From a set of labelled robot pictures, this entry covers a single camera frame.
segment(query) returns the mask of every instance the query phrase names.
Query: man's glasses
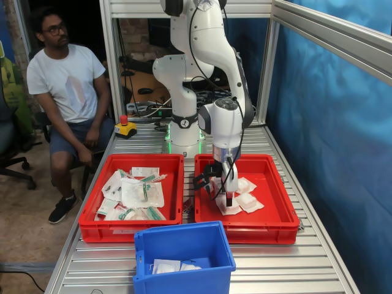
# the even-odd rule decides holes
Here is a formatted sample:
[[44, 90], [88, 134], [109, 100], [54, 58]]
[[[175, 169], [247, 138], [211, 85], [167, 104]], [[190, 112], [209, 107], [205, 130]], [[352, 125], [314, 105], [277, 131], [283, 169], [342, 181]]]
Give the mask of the man's glasses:
[[50, 26], [49, 29], [43, 30], [43, 32], [49, 32], [52, 36], [58, 36], [60, 30], [63, 32], [67, 31], [66, 24], [64, 22], [60, 23], [58, 26]]

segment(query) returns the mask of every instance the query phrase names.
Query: white t-shirt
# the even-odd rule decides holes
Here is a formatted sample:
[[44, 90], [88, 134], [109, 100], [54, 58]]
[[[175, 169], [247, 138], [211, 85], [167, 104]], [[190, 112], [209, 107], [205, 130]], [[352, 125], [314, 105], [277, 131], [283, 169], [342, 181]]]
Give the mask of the white t-shirt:
[[31, 95], [49, 92], [66, 122], [80, 123], [96, 114], [98, 98], [92, 82], [105, 68], [90, 49], [68, 47], [68, 56], [60, 60], [39, 51], [27, 68], [27, 84]]

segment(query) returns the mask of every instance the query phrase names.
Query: red button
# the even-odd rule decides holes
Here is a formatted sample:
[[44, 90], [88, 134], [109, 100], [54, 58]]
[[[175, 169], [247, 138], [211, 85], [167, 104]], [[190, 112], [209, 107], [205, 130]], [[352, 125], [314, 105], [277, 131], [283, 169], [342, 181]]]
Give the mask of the red button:
[[122, 124], [123, 126], [126, 126], [128, 124], [128, 116], [127, 115], [120, 116], [120, 124]]

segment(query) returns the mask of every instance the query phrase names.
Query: brick wall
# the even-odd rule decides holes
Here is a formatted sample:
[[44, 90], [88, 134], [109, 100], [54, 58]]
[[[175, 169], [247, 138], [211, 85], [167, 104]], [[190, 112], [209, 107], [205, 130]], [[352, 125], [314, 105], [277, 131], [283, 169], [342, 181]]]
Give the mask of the brick wall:
[[26, 101], [30, 109], [31, 119], [34, 122], [35, 121], [34, 114], [41, 110], [38, 101], [28, 93], [27, 82], [26, 82], [28, 59], [21, 36], [17, 13], [15, 11], [13, 0], [3, 0], [3, 3], [6, 12], [7, 22], [8, 22], [8, 29], [10, 33], [12, 49], [15, 55], [15, 61], [21, 73], [23, 90], [24, 93], [26, 94]]
[[145, 18], [120, 20], [126, 55], [139, 61], [161, 58], [169, 52], [149, 44], [148, 21]]

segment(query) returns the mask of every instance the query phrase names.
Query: blue curtain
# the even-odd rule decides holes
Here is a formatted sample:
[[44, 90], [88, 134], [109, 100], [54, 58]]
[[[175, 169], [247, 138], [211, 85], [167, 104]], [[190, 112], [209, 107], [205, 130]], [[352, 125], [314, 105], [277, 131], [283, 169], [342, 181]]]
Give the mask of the blue curtain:
[[[392, 1], [292, 1], [391, 34]], [[271, 131], [361, 293], [392, 293], [392, 87], [281, 28]]]
[[268, 19], [234, 18], [228, 20], [228, 41], [243, 60], [249, 96], [257, 105]]

